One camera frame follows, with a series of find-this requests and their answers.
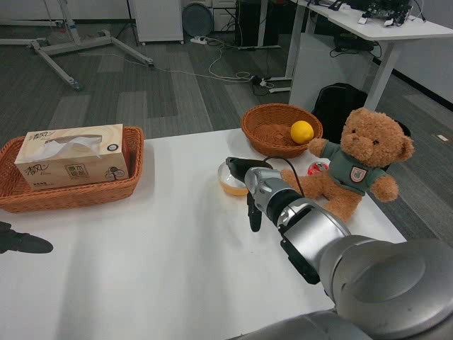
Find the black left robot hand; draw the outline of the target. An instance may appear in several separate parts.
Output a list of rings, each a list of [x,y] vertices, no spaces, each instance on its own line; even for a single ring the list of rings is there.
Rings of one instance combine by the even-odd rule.
[[[28,254],[48,254],[53,245],[45,239],[11,229],[11,224],[1,222],[0,253],[18,251]]]

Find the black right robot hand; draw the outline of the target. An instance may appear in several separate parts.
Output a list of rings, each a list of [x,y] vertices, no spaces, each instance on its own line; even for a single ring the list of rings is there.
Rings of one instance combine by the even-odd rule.
[[[256,207],[251,190],[245,182],[246,172],[253,167],[262,167],[273,169],[273,167],[266,161],[255,159],[242,159],[237,157],[227,157],[226,165],[230,174],[238,181],[244,183],[248,190],[247,205],[248,205],[248,218],[253,232],[258,232],[261,226],[262,212]]]

